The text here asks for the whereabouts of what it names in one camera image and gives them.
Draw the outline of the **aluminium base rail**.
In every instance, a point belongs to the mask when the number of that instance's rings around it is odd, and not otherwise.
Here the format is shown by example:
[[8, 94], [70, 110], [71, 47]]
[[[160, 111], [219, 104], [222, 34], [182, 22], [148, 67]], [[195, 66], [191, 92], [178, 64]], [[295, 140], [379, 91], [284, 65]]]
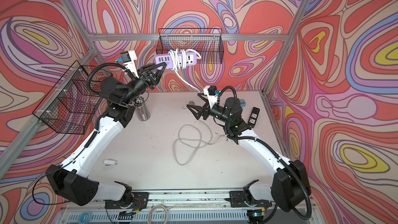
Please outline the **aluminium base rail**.
[[[95, 201], [86, 206], [67, 204], [56, 224], [257, 224], [273, 207], [232, 207], [227, 198], [237, 188], [196, 190], [141, 190], [130, 208]], [[269, 224], [304, 224], [294, 212], [278, 209]]]

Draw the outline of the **blue power strip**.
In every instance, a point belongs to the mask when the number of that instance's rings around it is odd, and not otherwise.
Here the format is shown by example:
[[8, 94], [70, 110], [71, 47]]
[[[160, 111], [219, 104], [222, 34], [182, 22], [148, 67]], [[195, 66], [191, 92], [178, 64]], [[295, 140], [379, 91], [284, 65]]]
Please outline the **blue power strip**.
[[[183, 110], [187, 110], [187, 105], [195, 105], [195, 106], [200, 106], [201, 104], [203, 104], [203, 101], [198, 99], [198, 98], [191, 98], [189, 99], [183, 106], [182, 109]], [[244, 108], [246, 106], [246, 101], [245, 100], [240, 100], [240, 105], [242, 108]]]

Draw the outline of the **metal pen cup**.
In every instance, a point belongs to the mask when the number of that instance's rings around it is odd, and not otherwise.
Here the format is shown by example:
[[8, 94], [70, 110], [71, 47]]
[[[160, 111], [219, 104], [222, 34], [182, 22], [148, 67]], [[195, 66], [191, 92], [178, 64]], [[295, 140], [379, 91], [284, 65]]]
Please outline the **metal pen cup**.
[[137, 97], [133, 101], [135, 107], [135, 112], [137, 113], [138, 119], [140, 121], [147, 121], [150, 118], [150, 112], [146, 106], [145, 100], [142, 96]]

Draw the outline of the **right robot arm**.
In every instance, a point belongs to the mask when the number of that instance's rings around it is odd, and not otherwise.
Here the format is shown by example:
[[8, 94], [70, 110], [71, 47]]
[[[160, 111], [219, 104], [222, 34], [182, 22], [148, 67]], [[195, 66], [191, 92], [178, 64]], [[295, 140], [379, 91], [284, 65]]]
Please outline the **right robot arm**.
[[271, 185], [260, 185], [259, 180], [255, 179], [240, 191], [230, 191], [227, 201], [231, 206], [273, 207], [268, 217], [256, 220], [257, 224], [270, 221], [278, 209], [287, 213], [293, 211], [299, 218], [309, 220], [313, 209], [306, 167], [301, 161], [292, 161], [275, 151], [254, 132], [259, 109], [254, 108], [249, 122], [246, 122], [241, 116], [241, 101], [231, 86], [222, 90], [207, 86], [202, 93], [198, 93], [198, 97], [204, 105], [187, 104], [193, 116], [197, 120], [212, 117], [223, 128], [227, 139], [250, 152], [272, 176]]

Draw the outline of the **purple power strip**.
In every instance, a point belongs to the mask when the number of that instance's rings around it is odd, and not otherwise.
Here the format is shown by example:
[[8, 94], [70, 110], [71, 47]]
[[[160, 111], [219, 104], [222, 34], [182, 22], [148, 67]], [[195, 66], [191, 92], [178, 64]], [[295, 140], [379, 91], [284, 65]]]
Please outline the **purple power strip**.
[[160, 64], [164, 62], [166, 64], [166, 69], [171, 69], [175, 72], [177, 77], [184, 82], [190, 88], [200, 92], [197, 87], [187, 82], [181, 77], [179, 71], [186, 69], [189, 66], [194, 66], [202, 59], [200, 53], [194, 49], [175, 49], [169, 50], [166, 54], [159, 54], [154, 56], [155, 64]]

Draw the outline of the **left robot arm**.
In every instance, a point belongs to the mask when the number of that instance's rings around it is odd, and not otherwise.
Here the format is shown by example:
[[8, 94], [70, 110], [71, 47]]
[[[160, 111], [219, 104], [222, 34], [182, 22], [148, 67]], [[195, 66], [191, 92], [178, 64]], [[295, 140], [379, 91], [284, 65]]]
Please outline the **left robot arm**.
[[[107, 101], [107, 109], [96, 120], [94, 130], [83, 143], [60, 165], [51, 165], [44, 177], [53, 192], [65, 201], [84, 206], [92, 201], [111, 201], [120, 208], [129, 208], [134, 195], [131, 186], [115, 181], [100, 183], [89, 179], [89, 174], [99, 156], [111, 141], [129, 124], [135, 112], [134, 101], [147, 89], [160, 82], [167, 64], [149, 64], [137, 73], [130, 70], [131, 62], [103, 63], [95, 67], [86, 80], [92, 94]], [[119, 67], [130, 77], [127, 84], [110, 76], [103, 79], [99, 91], [92, 88], [92, 80], [105, 67]]]

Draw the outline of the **small white cap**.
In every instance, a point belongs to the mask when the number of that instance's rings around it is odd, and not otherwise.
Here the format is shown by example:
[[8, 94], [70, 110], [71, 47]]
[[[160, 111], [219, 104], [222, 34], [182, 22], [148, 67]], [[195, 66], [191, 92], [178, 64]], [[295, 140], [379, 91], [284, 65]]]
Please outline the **small white cap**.
[[116, 166], [117, 165], [117, 161], [116, 160], [111, 160], [111, 159], [105, 159], [103, 161], [105, 166]]

